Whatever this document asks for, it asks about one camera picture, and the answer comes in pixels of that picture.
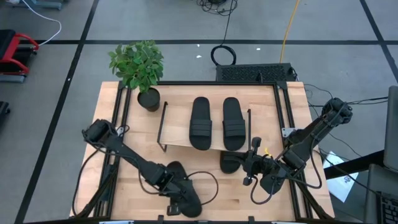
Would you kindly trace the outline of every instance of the black slipper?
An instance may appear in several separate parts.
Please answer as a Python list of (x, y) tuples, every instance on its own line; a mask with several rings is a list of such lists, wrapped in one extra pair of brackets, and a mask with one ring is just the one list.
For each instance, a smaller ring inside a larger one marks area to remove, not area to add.
[(170, 204), (177, 204), (179, 209), (181, 209), (181, 213), (186, 217), (195, 218), (199, 216), (202, 211), (200, 199), (193, 188), (192, 180), (186, 180), (187, 173), (181, 163), (178, 161), (171, 162), (167, 165), (167, 170), (174, 174), (173, 180), (180, 181), (178, 185), (181, 185), (191, 195), (191, 198), (187, 199), (188, 202), (179, 202), (178, 199), (171, 198)]
[(237, 153), (238, 152), (221, 151), (220, 168), (223, 173), (232, 174), (235, 173), (239, 167), (241, 167), (241, 164), (238, 161), (230, 161), (225, 159), (226, 156), (235, 156)]
[(210, 104), (205, 97), (193, 101), (189, 125), (189, 141), (199, 150), (207, 150), (211, 145)]
[(229, 151), (240, 149), (246, 140), (246, 125), (238, 99), (228, 97), (223, 104), (224, 146)]

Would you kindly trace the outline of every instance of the yellow cable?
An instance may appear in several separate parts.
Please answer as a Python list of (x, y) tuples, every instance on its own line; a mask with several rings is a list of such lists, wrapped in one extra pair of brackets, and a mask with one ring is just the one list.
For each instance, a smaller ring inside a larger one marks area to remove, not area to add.
[(272, 156), (271, 153), (268, 152), (268, 148), (267, 147), (264, 149), (264, 152), (266, 153), (266, 155)]
[(287, 38), (287, 35), (289, 34), (290, 26), (292, 25), (294, 14), (296, 13), (296, 9), (297, 9), (297, 6), (299, 5), (299, 2), (300, 2), (300, 0), (296, 0), (296, 5), (294, 6), (293, 13), (292, 13), (292, 15), (290, 17), (290, 21), (289, 21), (289, 24), (288, 24), (286, 32), (285, 32), (285, 37), (284, 37), (284, 42), (282, 43), (282, 51), (280, 53), (279, 63), (282, 63), (282, 61), (284, 59), (286, 38)]

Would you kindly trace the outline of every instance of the floor tile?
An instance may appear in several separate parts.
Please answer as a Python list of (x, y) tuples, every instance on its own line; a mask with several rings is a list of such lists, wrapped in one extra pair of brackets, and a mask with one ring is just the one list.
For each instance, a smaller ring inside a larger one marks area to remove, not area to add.
[(25, 83), (0, 83), (0, 100), (11, 109), (0, 134), (1, 223), (15, 220), (75, 50), (76, 45), (45, 45)]
[[(239, 2), (227, 39), (283, 39), (294, 0)], [(222, 39), (227, 17), (195, 1), (100, 1), (88, 39)], [(359, 1), (303, 0), (290, 31), (297, 40), (374, 40)]]
[(396, 65), (398, 66), (398, 45), (390, 45), (388, 46), (390, 50), (392, 58), (395, 60)]
[[(229, 45), (237, 53), (238, 64), (275, 63), (279, 45)], [(117, 80), (109, 68), (107, 52), (115, 45), (86, 45), (72, 80), (70, 91), (55, 130), (37, 190), (29, 207), (27, 221), (66, 218), (70, 212), (76, 178), (85, 150), (80, 130), (93, 117), (102, 81)], [(163, 80), (214, 80), (215, 66), (210, 60), (214, 45), (160, 45), (164, 59)], [(215, 53), (220, 63), (231, 57), (222, 50)], [(346, 101), (387, 95), (396, 84), (380, 46), (307, 46), (289, 45), (285, 62), (291, 62), (301, 81), (311, 83)], [(309, 100), (318, 105), (328, 95), (314, 88)], [(384, 145), (386, 104), (355, 106), (349, 124), (337, 127), (333, 134), (365, 155)], [(352, 159), (355, 155), (342, 143), (325, 138), (324, 150)], [(59, 198), (56, 204), (52, 198)]]
[[(64, 3), (62, 10), (36, 7), (39, 14), (59, 20), (62, 30), (54, 40), (79, 40), (93, 0), (71, 0)], [(59, 30), (57, 22), (35, 15), (28, 8), (0, 6), (0, 29), (13, 29), (35, 40), (47, 40)]]
[(384, 40), (398, 40), (398, 1), (366, 0)]

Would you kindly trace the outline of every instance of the wooden tabletop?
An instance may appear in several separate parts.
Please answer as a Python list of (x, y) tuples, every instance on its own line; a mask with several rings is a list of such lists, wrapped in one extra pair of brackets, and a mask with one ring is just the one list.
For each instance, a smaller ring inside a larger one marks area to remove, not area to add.
[[(104, 82), (102, 84), (93, 120), (98, 118), (111, 120), (117, 87), (118, 82)], [(303, 83), (288, 83), (288, 88), (295, 125), (297, 128), (304, 128), (311, 123), (312, 119)], [(266, 147), (273, 156), (276, 156), (282, 151), (282, 141), (275, 107), (274, 92), (271, 86), (161, 85), (156, 86), (156, 89), (160, 92), (161, 102), (159, 110), (153, 113), (139, 106), (137, 102), (138, 91), (133, 91), (127, 117), (127, 124), (131, 129), (125, 134), (124, 143), (149, 161), (164, 165), (172, 161), (180, 161), (188, 174), (199, 170), (211, 172), (218, 179), (220, 187), (218, 196), (214, 201), (203, 206), (203, 211), (199, 217), (194, 219), (187, 218), (183, 215), (168, 217), (166, 215), (166, 208), (170, 200), (165, 197), (149, 195), (143, 192), (139, 185), (137, 169), (122, 159), (114, 195), (112, 219), (156, 220), (158, 215), (164, 215), (165, 220), (246, 221), (248, 220), (248, 216), (254, 216), (256, 221), (294, 220), (292, 199), (290, 196), (289, 183), (287, 181), (285, 181), (281, 190), (273, 195), (271, 201), (264, 205), (255, 205), (250, 200), (250, 191), (253, 184), (247, 187), (242, 184), (246, 173), (242, 169), (233, 174), (224, 174), (220, 170), (220, 151), (199, 151), (193, 147), (173, 146), (170, 144), (167, 148), (167, 152), (164, 153), (156, 143), (164, 101), (167, 101), (170, 107), (167, 108), (165, 123), (170, 122), (172, 119), (177, 119), (181, 122), (180, 126), (183, 126), (182, 129), (187, 129), (187, 127), (185, 127), (187, 122), (186, 118), (189, 118), (190, 113), (188, 113), (188, 111), (183, 113), (171, 113), (175, 108), (192, 108), (193, 100), (196, 97), (205, 96), (209, 99), (211, 108), (215, 110), (216, 113), (219, 113), (219, 116), (222, 116), (222, 102), (226, 97), (233, 96), (240, 102), (244, 119), (247, 118), (247, 109), (251, 109), (251, 137), (259, 136), (262, 138), (259, 154), (263, 154), (264, 148)], [(285, 124), (288, 125), (282, 91), (279, 92), (279, 95), (282, 99)], [(121, 110), (119, 113), (119, 121), (122, 115)], [(214, 126), (218, 126), (216, 118), (217, 115), (213, 116), (212, 113), (213, 124), (216, 123)], [(176, 131), (178, 132), (176, 132), (175, 135), (183, 135), (184, 132), (182, 132), (182, 129), (177, 126)], [(161, 141), (164, 142), (167, 138), (168, 141), (170, 141), (169, 138), (171, 136), (173, 136), (172, 129), (164, 129)], [(93, 151), (94, 149), (87, 145), (84, 161)], [(334, 216), (321, 158), (317, 153), (314, 153), (313, 156), (317, 169), (320, 171), (322, 177), (323, 187), (319, 190), (310, 189), (310, 192), (323, 209), (329, 215)], [(103, 157), (104, 155), (100, 153), (95, 155), (87, 163), (81, 175), (79, 191), (76, 198), (76, 209), (78, 211), (83, 209), (98, 189)], [(305, 175), (309, 184), (318, 185), (318, 179), (311, 162), (307, 163)], [(192, 176), (192, 179), (194, 188), (202, 202), (206, 202), (212, 198), (216, 190), (216, 185), (209, 175), (198, 174)], [(151, 189), (147, 184), (144, 185), (147, 189)], [(301, 215), (304, 217), (305, 212), (302, 196), (298, 188), (297, 192), (299, 195)], [(258, 186), (255, 190), (254, 198), (260, 201), (264, 200), (267, 196), (267, 193)]]

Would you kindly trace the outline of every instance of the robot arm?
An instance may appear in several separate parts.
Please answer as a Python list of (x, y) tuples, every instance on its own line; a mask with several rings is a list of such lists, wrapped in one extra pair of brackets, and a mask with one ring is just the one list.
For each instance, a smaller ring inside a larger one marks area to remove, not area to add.
[[(285, 179), (302, 172), (309, 160), (312, 149), (335, 127), (351, 120), (352, 108), (339, 98), (331, 99), (322, 109), (322, 114), (306, 128), (291, 132), (284, 139), (284, 151), (276, 158), (259, 156), (257, 149), (261, 138), (252, 139), (252, 148), (240, 156), (229, 156), (231, 161), (239, 161), (247, 176), (244, 185), (250, 185), (255, 175), (262, 174), (260, 186), (270, 195), (277, 193)], [(304, 196), (309, 198), (313, 207), (317, 207), (315, 199), (304, 185), (298, 184)]]
[(85, 141), (99, 150), (105, 147), (121, 156), (139, 170), (145, 181), (159, 191), (159, 195), (170, 197), (171, 205), (167, 215), (179, 215), (193, 218), (201, 214), (201, 203), (192, 180), (177, 179), (168, 167), (147, 161), (131, 148), (123, 144), (113, 125), (107, 120), (97, 119), (88, 129), (83, 130)]

